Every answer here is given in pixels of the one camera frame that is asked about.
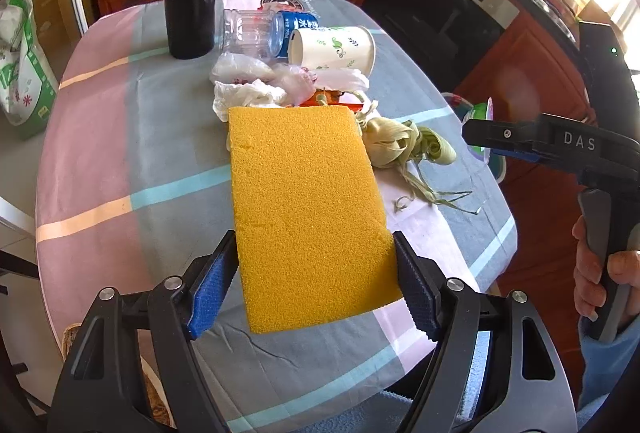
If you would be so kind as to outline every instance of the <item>fingernail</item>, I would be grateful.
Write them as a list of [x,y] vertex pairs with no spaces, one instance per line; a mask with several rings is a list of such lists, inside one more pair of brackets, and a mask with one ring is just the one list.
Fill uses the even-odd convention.
[[622,274],[625,270],[625,259],[620,256],[612,254],[609,256],[609,273]]

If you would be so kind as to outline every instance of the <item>blue fleece fabric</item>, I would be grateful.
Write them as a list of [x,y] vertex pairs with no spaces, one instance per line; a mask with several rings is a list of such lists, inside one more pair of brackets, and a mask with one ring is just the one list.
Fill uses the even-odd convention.
[[[582,395],[578,403],[579,428],[587,423],[605,401],[640,341],[640,316],[609,345],[587,337],[584,334],[587,323],[583,318],[578,327],[586,365]],[[482,386],[487,352],[488,334],[479,333],[465,397],[456,423],[468,420],[473,414]],[[340,415],[299,429],[295,433],[394,433],[410,405],[409,399],[382,391]]]

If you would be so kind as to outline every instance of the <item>tablecloth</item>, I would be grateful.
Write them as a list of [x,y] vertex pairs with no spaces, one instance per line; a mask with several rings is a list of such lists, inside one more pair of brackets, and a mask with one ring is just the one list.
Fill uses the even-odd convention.
[[[255,9],[260,0],[222,0]],[[431,126],[458,152],[421,166],[438,190],[471,190],[477,216],[415,201],[392,171],[376,172],[388,226],[443,271],[484,290],[516,249],[513,217],[460,121],[424,73],[362,10],[300,0],[324,26],[363,25],[376,42],[369,97],[383,116]],[[234,226],[226,125],[211,109],[214,55],[168,55],[162,3],[101,19],[66,68],[38,174],[36,248],[49,318],[60,338],[97,292],[151,289],[213,251]],[[142,347],[145,358],[151,355]],[[231,431],[279,433],[339,413],[407,373],[433,349],[403,301],[302,331],[248,332],[239,276],[194,352]]]

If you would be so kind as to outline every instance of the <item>blue sleeve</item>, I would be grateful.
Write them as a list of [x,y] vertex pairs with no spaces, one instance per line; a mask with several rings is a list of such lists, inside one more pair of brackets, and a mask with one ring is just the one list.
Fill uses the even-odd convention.
[[616,385],[640,341],[640,316],[609,344],[587,337],[587,324],[586,318],[581,318],[578,324],[585,364],[578,410],[591,407],[590,403],[596,399],[604,400],[601,397],[608,395]]

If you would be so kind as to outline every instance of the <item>white paper cup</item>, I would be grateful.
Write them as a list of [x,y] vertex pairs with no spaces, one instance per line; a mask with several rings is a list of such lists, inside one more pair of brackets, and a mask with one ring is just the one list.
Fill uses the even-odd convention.
[[318,27],[293,31],[289,63],[309,70],[353,68],[369,76],[376,60],[376,43],[364,27]]

